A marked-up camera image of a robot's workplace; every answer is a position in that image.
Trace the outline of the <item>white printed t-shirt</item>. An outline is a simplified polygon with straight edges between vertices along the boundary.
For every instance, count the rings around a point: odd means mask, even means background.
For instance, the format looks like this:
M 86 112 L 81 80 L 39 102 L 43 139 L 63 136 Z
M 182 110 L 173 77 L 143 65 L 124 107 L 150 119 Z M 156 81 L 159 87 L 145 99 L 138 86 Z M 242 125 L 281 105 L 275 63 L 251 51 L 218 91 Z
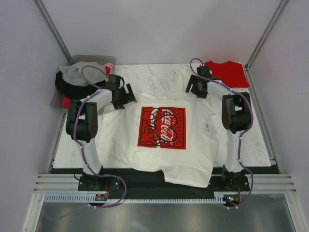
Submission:
M 124 109 L 107 105 L 97 147 L 135 170 L 162 171 L 168 183 L 205 188 L 218 150 L 216 116 L 185 92 L 185 75 L 161 98 L 138 93 Z

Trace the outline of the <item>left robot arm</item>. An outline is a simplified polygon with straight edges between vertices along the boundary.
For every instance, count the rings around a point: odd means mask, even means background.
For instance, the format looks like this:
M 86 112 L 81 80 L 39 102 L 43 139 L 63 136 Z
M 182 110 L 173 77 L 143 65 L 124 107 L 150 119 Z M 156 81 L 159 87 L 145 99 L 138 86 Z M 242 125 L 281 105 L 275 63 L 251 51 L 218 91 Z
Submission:
M 106 185 L 95 142 L 99 128 L 98 111 L 107 104 L 112 104 L 115 110 L 124 109 L 124 105 L 136 101 L 131 85 L 126 84 L 123 77 L 114 74 L 94 93 L 81 100 L 70 101 L 66 133 L 79 146 L 84 165 L 83 173 L 91 175 L 89 185 L 95 190 L 101 190 Z

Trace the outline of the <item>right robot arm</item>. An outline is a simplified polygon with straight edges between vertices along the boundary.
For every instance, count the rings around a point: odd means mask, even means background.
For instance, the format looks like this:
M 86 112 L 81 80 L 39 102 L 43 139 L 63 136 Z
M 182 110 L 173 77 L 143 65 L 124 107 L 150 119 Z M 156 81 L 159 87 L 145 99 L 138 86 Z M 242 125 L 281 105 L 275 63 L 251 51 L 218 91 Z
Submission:
M 214 96 L 222 103 L 222 125 L 227 132 L 227 157 L 223 166 L 221 184 L 226 190 L 233 190 L 244 176 L 240 161 L 241 141 L 244 133 L 251 129 L 253 111 L 248 92 L 237 92 L 221 80 L 213 78 L 208 66 L 199 66 L 190 76 L 185 92 L 192 92 L 199 98 Z

